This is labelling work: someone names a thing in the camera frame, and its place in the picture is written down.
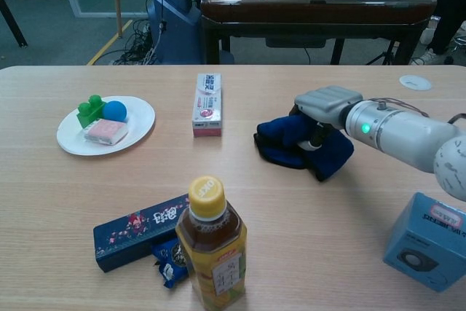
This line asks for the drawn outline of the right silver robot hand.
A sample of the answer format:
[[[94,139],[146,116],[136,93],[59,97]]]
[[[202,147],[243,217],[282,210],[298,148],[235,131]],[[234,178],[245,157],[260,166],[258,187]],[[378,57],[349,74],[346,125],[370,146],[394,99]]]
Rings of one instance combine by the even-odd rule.
[[[316,151],[334,131],[344,128],[345,111],[363,100],[361,93],[338,86],[327,86],[297,95],[290,115],[298,112],[316,121],[309,140],[297,145],[304,151]]]

